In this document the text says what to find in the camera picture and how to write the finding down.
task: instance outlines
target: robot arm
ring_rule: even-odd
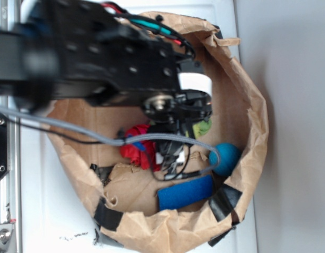
[[[188,131],[193,137],[192,124],[209,119],[212,110],[210,95],[183,81],[189,68],[201,73],[192,47],[162,25],[161,17],[119,12],[115,16],[85,1],[38,1],[25,24],[0,32],[0,94],[12,95],[18,107],[31,112],[67,98],[84,98],[92,106],[139,106],[156,122],[151,132]],[[185,46],[186,53],[147,30]],[[210,86],[207,77],[198,76]],[[162,167],[174,173],[183,144],[156,144]]]

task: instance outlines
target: red wire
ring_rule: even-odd
[[[181,46],[182,42],[174,39],[170,39],[172,42],[176,43],[177,45]]]
[[[115,10],[115,12],[117,12],[117,13],[122,13],[119,9],[117,9],[115,6],[113,6],[112,4],[106,4],[106,3],[103,3],[103,4],[101,4],[103,7],[105,7],[105,8],[111,8],[111,9],[113,9],[113,10]]]
[[[114,6],[113,4],[102,3],[101,5],[102,5],[103,7],[105,7],[105,8],[111,8],[111,9],[115,10],[115,12],[117,12],[117,13],[123,13],[121,10],[119,10],[119,9],[118,9],[116,6]],[[182,42],[179,41],[179,40],[175,40],[175,39],[171,39],[171,38],[170,38],[170,40],[171,40],[172,42],[176,43],[176,44],[179,45],[179,46],[182,45]]]

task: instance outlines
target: black wire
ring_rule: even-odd
[[[17,125],[20,125],[20,126],[23,126],[23,127],[26,127],[26,128],[30,128],[30,129],[34,129],[34,130],[37,130],[37,131],[41,131],[41,132],[46,132],[46,133],[51,133],[51,134],[56,134],[60,137],[63,137],[63,138],[66,138],[68,140],[71,140],[71,141],[74,141],[74,142],[77,142],[79,144],[84,144],[84,145],[95,145],[95,144],[103,144],[102,142],[100,141],[82,141],[80,139],[77,139],[77,138],[74,138],[72,136],[69,136],[67,134],[64,134],[64,133],[60,133],[60,132],[57,132],[57,131],[54,131],[54,130],[49,130],[49,129],[45,129],[45,128],[41,128],[41,127],[35,127],[33,125],[28,125],[28,124],[25,124],[25,123],[21,123],[21,122],[17,122],[17,121],[14,121],[14,120],[11,120],[9,118],[7,118],[7,121],[10,122],[10,123],[13,123],[13,124],[17,124]],[[154,174],[154,171],[153,171],[153,168],[154,168],[154,165],[153,165],[153,162],[152,162],[152,159],[150,157],[150,155],[147,153],[147,151],[143,151],[144,154],[146,155],[148,161],[149,161],[149,164],[150,164],[150,171],[152,172],[152,175],[154,177],[155,180],[157,181],[163,181],[163,182],[166,182],[166,181],[171,181],[171,180],[174,180],[174,179],[177,179],[177,177],[179,175],[181,175],[184,170],[186,169],[187,165],[188,165],[188,161],[190,159],[190,147],[188,146],[188,156],[187,156],[187,160],[182,168],[182,170],[175,175],[175,177],[171,178],[171,179],[159,179],[156,177],[156,175]]]
[[[160,179],[160,178],[156,177],[156,175],[154,174],[154,171],[153,171],[154,164],[153,164],[153,162],[152,162],[152,159],[151,159],[150,155],[148,154],[148,152],[147,152],[146,150],[143,151],[144,154],[146,155],[147,159],[148,159],[149,164],[150,164],[150,171],[152,172],[153,178],[154,178],[155,180],[157,180],[157,181],[160,181],[160,182],[166,182],[166,181],[171,181],[171,180],[176,180],[176,179],[178,179],[177,177],[178,177],[179,175],[181,175],[181,174],[184,172],[184,170],[187,168],[187,165],[188,165],[188,162],[189,162],[189,159],[190,159],[190,147],[189,147],[188,145],[187,145],[187,147],[188,147],[187,160],[186,160],[186,162],[185,162],[183,168],[180,170],[180,172],[177,173],[177,174],[176,174],[173,178],[171,178],[171,179]]]
[[[46,129],[46,128],[41,128],[41,127],[38,127],[38,126],[35,127],[33,125],[24,124],[24,123],[17,122],[17,121],[11,120],[11,119],[7,119],[7,121],[8,122],[11,122],[13,124],[21,125],[23,127],[30,128],[30,129],[34,129],[34,130],[37,130],[37,131],[51,133],[51,134],[56,134],[56,135],[58,135],[60,137],[63,137],[63,138],[66,138],[68,140],[71,140],[71,141],[74,141],[74,142],[77,142],[77,143],[80,143],[80,144],[84,144],[84,145],[103,144],[100,141],[82,141],[80,139],[77,139],[77,138],[74,138],[72,136],[69,136],[69,135],[67,135],[65,133],[60,133],[60,132],[57,132],[57,131],[54,131],[54,130],[50,130],[50,129]]]
[[[164,36],[166,38],[170,38],[172,40],[179,40],[181,42],[180,46],[184,46],[186,48],[186,54],[188,52],[190,52],[190,55],[192,56],[192,58],[193,59],[195,58],[195,56],[196,56],[195,55],[195,49],[189,43],[189,41],[187,41],[180,33],[175,31],[174,29],[170,28],[169,26],[166,26],[166,25],[162,24],[161,22],[158,22],[158,21],[156,21],[154,19],[144,17],[144,16],[139,16],[139,15],[132,15],[130,13],[124,13],[124,14],[116,13],[116,14],[114,14],[114,16],[115,17],[122,17],[122,18],[125,18],[125,19],[129,20],[129,21],[131,21],[131,19],[136,19],[136,20],[142,20],[142,21],[146,21],[146,22],[150,22],[152,24],[158,25],[160,29],[154,29],[154,28],[151,28],[151,27],[147,27],[147,26],[138,24],[136,22],[131,22],[135,26],[140,27],[140,28],[144,28],[146,30],[149,30],[149,31],[153,32],[154,34],[160,34],[160,35],[162,35],[162,36]],[[165,29],[169,30],[171,32],[171,34],[162,33],[160,31],[161,28],[165,28]]]

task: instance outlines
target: green wire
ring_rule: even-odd
[[[145,20],[133,20],[133,19],[130,19],[130,21],[133,22],[133,23],[137,23],[137,24],[146,26],[148,28],[156,29],[156,30],[159,30],[161,28],[161,32],[163,32],[165,34],[168,34],[168,35],[171,35],[172,34],[172,32],[169,31],[168,29],[163,28],[163,27],[161,27],[161,26],[159,26],[157,24],[147,22]]]

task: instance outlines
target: brown paper bag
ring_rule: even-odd
[[[228,46],[237,45],[239,39],[218,39],[218,29],[198,18],[156,12],[144,15],[155,18],[157,14],[192,43],[197,60],[213,81],[212,128],[200,140],[212,145],[230,142],[243,150],[233,174],[216,194],[191,209],[157,212],[157,189],[176,182],[154,181],[149,171],[128,165],[117,147],[50,138],[78,197],[103,234],[128,249],[177,253],[215,241],[244,219],[267,152],[268,116],[264,98],[238,60],[230,56]],[[92,108],[81,100],[58,101],[49,116],[112,138],[121,127],[147,122],[140,109]],[[207,165],[204,154],[208,152],[192,149],[190,169]],[[105,188],[89,169],[91,163],[115,165]]]

